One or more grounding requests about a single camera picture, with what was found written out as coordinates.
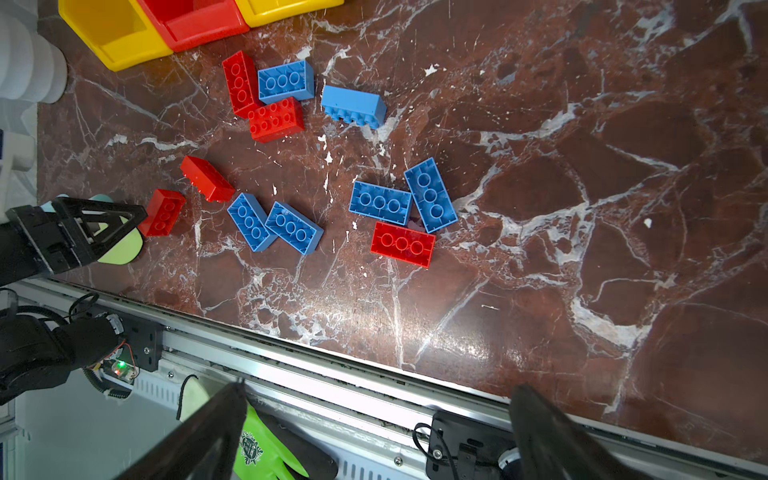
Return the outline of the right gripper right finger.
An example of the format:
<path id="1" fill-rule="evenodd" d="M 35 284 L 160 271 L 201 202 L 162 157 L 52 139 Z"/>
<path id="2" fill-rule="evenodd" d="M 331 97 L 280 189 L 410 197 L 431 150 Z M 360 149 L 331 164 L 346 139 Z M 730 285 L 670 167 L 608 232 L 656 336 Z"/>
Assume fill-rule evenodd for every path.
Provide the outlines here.
<path id="1" fill-rule="evenodd" d="M 513 389 L 509 416 L 525 479 L 646 479 L 533 387 Z"/>

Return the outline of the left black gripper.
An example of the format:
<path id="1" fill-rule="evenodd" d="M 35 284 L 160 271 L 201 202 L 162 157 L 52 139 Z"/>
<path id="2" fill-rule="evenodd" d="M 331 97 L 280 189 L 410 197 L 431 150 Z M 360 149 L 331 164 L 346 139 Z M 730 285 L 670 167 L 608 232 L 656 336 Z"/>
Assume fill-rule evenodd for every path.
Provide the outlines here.
<path id="1" fill-rule="evenodd" d="M 86 264 L 98 260 L 148 217 L 137 204 L 100 202 L 59 196 L 52 200 L 54 213 L 41 207 L 21 206 L 6 212 L 1 224 L 1 286 L 34 276 L 66 271 L 66 235 L 72 232 L 75 251 Z"/>

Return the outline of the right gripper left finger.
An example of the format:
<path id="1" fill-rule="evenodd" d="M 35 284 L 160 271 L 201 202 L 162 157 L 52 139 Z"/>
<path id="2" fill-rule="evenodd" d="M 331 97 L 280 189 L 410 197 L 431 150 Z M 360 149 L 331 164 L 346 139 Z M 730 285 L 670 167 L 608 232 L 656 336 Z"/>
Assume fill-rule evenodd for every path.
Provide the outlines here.
<path id="1" fill-rule="evenodd" d="M 246 419 L 242 382 L 230 383 L 141 459 L 120 479 L 229 479 Z"/>

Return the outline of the yellow bin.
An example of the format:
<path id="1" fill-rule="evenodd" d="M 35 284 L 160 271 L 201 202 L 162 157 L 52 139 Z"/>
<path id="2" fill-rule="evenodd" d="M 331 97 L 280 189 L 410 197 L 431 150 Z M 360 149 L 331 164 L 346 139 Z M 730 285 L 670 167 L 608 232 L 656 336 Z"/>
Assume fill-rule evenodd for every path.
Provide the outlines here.
<path id="1" fill-rule="evenodd" d="M 137 1 L 59 0 L 58 11 L 113 72 L 173 53 Z"/>
<path id="2" fill-rule="evenodd" d="M 344 0 L 236 0 L 242 17 L 251 28 L 343 4 Z"/>

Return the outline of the red bin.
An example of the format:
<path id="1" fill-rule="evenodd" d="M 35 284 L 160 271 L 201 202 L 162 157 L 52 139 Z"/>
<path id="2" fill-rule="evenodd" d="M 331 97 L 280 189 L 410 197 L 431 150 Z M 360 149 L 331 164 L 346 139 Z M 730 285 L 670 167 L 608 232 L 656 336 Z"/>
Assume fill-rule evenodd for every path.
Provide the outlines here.
<path id="1" fill-rule="evenodd" d="M 138 4 L 174 52 L 250 30 L 235 1 L 138 0 Z"/>

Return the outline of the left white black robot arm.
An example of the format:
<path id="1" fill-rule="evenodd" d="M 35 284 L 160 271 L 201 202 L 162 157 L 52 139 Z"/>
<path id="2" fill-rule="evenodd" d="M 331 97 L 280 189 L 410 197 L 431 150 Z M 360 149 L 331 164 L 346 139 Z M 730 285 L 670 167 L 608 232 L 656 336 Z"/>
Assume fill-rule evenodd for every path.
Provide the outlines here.
<path id="1" fill-rule="evenodd" d="M 11 284 L 52 276 L 101 259 L 134 231 L 148 214 L 141 205 L 60 197 L 49 208 L 7 210 L 1 225 L 1 402 L 64 384 L 81 370 L 104 395 L 125 399 L 126 390 L 108 388 L 94 367 L 130 350 L 130 326 L 116 313 L 90 314 L 98 296 L 76 300 L 67 315 L 48 307 L 23 305 Z"/>

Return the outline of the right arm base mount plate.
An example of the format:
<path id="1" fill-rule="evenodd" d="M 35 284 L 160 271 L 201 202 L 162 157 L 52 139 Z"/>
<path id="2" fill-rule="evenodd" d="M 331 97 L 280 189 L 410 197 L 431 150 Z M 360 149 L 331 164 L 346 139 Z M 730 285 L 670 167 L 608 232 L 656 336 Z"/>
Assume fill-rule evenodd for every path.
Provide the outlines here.
<path id="1" fill-rule="evenodd" d="M 420 422 L 412 440 L 430 479 L 522 479 L 521 450 L 512 432 L 447 411 Z"/>

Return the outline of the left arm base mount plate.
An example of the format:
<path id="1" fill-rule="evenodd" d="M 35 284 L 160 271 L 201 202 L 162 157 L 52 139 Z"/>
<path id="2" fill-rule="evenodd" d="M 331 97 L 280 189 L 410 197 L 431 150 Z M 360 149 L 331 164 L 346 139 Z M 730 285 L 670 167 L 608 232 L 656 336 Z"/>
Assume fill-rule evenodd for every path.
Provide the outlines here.
<path id="1" fill-rule="evenodd" d="M 118 347 L 106 357 L 137 367 L 141 372 L 154 372 L 163 351 L 164 327 L 159 323 L 128 314 L 107 314 L 113 326 L 120 324 Z"/>

